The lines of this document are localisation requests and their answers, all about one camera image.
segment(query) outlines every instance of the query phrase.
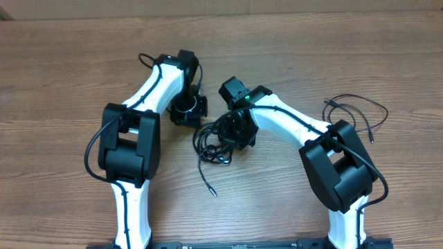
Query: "metal base plate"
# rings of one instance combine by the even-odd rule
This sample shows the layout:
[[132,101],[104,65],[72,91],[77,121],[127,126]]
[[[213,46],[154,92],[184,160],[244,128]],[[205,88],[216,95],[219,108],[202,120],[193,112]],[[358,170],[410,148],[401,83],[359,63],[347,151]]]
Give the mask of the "metal base plate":
[[[392,239],[374,239],[368,237],[363,243],[365,249],[393,249]],[[150,249],[335,249],[329,239],[299,239],[285,242],[252,243],[153,243]]]

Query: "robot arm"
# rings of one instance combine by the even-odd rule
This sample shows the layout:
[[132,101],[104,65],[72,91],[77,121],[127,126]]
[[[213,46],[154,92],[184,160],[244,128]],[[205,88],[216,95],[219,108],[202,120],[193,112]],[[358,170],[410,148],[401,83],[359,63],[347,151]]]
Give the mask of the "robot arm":
[[[147,193],[149,182],[159,166],[160,115],[171,104],[171,121],[176,125],[199,127],[200,117],[207,112],[207,101],[206,97],[199,96],[195,86],[190,85],[198,65],[193,52],[180,50],[176,57],[160,55],[151,77],[134,96],[123,104],[109,103],[103,111],[104,126],[121,116],[127,107],[136,104],[161,77],[142,103],[101,134],[98,164],[106,170],[108,181],[124,187],[126,196],[122,195],[117,184],[111,184],[116,197],[118,232],[113,244],[99,248],[119,246],[126,249],[127,233],[131,248],[145,249],[148,246],[151,228],[147,217]],[[127,132],[137,133],[138,140],[118,137],[119,133]]]
[[[240,111],[238,116],[243,118],[244,125],[253,124],[260,129],[268,130],[290,145],[300,150],[309,183],[319,200],[329,209],[329,242],[338,249],[356,248],[356,209],[368,200],[368,194],[372,191],[372,182],[377,179],[375,175],[358,160],[345,154],[342,159],[332,164],[328,158],[339,152],[325,139],[331,136],[344,142],[348,147],[359,151],[366,160],[370,161],[369,155],[363,144],[350,124],[340,121],[331,125],[309,118],[299,111],[292,109],[282,102],[276,94],[259,86],[250,91],[235,77],[223,83],[219,93],[233,111],[242,107],[257,106],[249,110]],[[263,109],[260,106],[280,107],[299,117],[306,124],[311,125],[323,134],[313,132],[306,124],[302,124],[288,114],[275,109]],[[232,131],[232,127],[222,127]],[[221,142],[236,141],[235,147],[243,149],[247,144],[239,141],[234,134],[232,136],[219,132]],[[363,214],[360,214],[360,242],[363,243],[366,234],[363,231]]]

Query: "black joint housing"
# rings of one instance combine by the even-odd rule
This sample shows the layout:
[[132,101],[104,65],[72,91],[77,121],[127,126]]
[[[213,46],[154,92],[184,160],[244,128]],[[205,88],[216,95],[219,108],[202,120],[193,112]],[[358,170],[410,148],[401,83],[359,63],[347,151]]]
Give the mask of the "black joint housing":
[[200,118],[208,114],[208,101],[200,96],[200,86],[191,85],[199,67],[199,60],[194,52],[180,50],[177,56],[160,55],[158,63],[176,66],[183,71],[182,91],[172,100],[170,119],[176,125],[200,128]]
[[[236,77],[232,77],[222,84],[219,94],[228,104],[228,109],[234,111],[238,108],[253,106],[264,96],[271,95],[272,91],[263,86],[258,86],[251,91],[244,87]],[[242,150],[248,145],[251,147],[255,145],[257,131],[258,127],[252,120],[251,113],[249,110],[244,110],[221,120],[217,134],[222,144]]]
[[[109,103],[103,111],[102,126],[121,115],[125,105]],[[138,140],[126,140],[118,133],[138,129]],[[141,187],[155,176],[160,161],[160,115],[131,110],[111,123],[100,135],[98,165],[110,181],[127,181]]]
[[330,139],[337,139],[369,163],[372,161],[354,127],[344,120],[328,126],[327,132],[315,140],[308,140],[299,149],[309,184],[318,199],[330,210],[345,213],[358,198],[372,192],[377,175],[346,151],[333,164],[327,153],[331,150],[341,152],[341,149]]

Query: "black plastic cover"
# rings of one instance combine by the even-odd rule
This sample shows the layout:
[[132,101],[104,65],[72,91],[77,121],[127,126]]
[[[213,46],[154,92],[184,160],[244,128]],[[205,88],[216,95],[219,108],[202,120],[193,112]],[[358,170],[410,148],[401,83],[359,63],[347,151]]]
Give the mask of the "black plastic cover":
[[[228,109],[234,111],[242,107],[253,106],[258,100],[272,91],[258,86],[252,91],[244,87],[243,83],[236,77],[226,80],[219,89],[219,94],[228,104]],[[247,110],[235,112],[219,123],[218,138],[223,145],[229,145],[242,150],[248,145],[255,145],[255,136],[258,127],[252,120],[251,113]]]
[[194,96],[196,93],[191,87],[191,83],[194,80],[195,72],[199,66],[199,60],[195,56],[194,52],[187,50],[180,50],[177,56],[160,55],[156,62],[158,64],[168,64],[176,66],[183,71],[183,89],[172,100],[172,106],[182,112],[188,111],[195,105]]
[[[103,111],[102,126],[119,116],[125,105],[109,103]],[[118,137],[129,128],[138,129],[137,142]],[[155,176],[160,161],[160,115],[131,110],[112,123],[100,136],[98,165],[110,181],[123,180],[141,187]]]
[[333,164],[327,153],[341,150],[330,144],[327,137],[336,138],[369,163],[372,164],[372,161],[354,127],[344,120],[328,126],[328,132],[314,141],[308,140],[299,150],[315,195],[330,210],[345,213],[358,198],[371,193],[377,175],[347,152]]
[[183,125],[200,129],[200,119],[208,115],[208,100],[205,96],[195,96],[195,106],[189,111],[179,111],[174,106],[171,108],[170,119],[175,125]]

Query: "cable plug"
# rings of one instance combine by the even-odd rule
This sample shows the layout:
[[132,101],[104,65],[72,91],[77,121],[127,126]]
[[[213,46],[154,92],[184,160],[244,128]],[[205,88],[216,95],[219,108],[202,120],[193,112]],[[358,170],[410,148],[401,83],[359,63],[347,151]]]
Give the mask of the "cable plug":
[[368,134],[369,134],[369,140],[371,141],[371,143],[374,143],[374,135],[372,135],[372,131],[370,129],[368,130]]
[[339,108],[339,107],[340,107],[340,104],[338,104],[337,102],[335,102],[335,101],[333,101],[333,100],[325,99],[325,103],[326,103],[326,104],[329,104],[329,105],[331,105],[331,106],[333,106],[333,107],[336,107],[336,108]]
[[214,190],[213,187],[211,187],[211,185],[208,185],[208,189],[210,191],[211,194],[213,194],[214,197],[217,197],[217,192]]

